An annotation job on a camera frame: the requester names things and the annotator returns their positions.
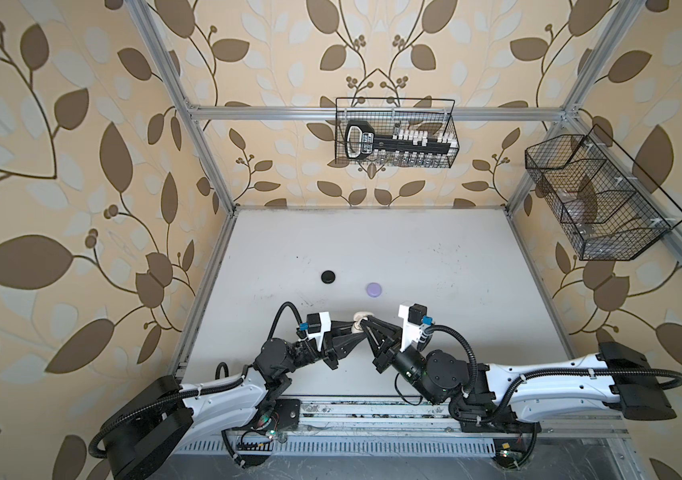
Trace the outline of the purple round earbud case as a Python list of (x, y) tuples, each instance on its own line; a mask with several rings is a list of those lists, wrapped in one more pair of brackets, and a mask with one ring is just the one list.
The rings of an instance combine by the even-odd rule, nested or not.
[(383, 288), (379, 283), (371, 282), (371, 283), (366, 285), (365, 291), (369, 297), (378, 298), (382, 295)]

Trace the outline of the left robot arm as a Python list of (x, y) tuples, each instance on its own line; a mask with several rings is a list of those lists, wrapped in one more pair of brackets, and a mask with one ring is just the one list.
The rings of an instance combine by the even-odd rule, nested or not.
[(337, 369), (364, 340), (362, 323), (368, 316), (358, 312), (350, 321), (334, 321), (327, 312), (299, 317), (295, 342), (271, 330), (256, 359), (238, 374), (218, 366), (217, 379), (196, 384), (163, 376), (104, 422), (88, 453), (106, 461), (116, 479), (146, 479), (201, 436), (261, 428), (291, 385), (291, 373), (317, 362)]

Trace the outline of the black round earbud case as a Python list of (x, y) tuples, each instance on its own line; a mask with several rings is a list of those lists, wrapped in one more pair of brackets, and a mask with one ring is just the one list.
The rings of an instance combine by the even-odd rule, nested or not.
[(336, 274), (332, 270), (325, 270), (321, 274), (321, 281), (324, 284), (332, 284), (336, 280)]

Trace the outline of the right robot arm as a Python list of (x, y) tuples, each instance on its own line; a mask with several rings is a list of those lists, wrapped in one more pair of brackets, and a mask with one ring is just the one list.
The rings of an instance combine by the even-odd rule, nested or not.
[(617, 410), (633, 421), (677, 416), (666, 393), (682, 386), (682, 373), (655, 369), (618, 342), (571, 361), (512, 366), (480, 362), (468, 340), (445, 325), (397, 327), (369, 315), (352, 330), (366, 336), (378, 372), (394, 369), (423, 401), (447, 405), (470, 429), (506, 431), (585, 410)]

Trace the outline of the beige earbud case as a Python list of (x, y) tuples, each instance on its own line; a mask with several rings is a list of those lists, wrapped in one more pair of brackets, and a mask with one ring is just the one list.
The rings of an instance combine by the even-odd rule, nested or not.
[(356, 312), (353, 317), (352, 332), (363, 333), (363, 321), (372, 316), (371, 312)]

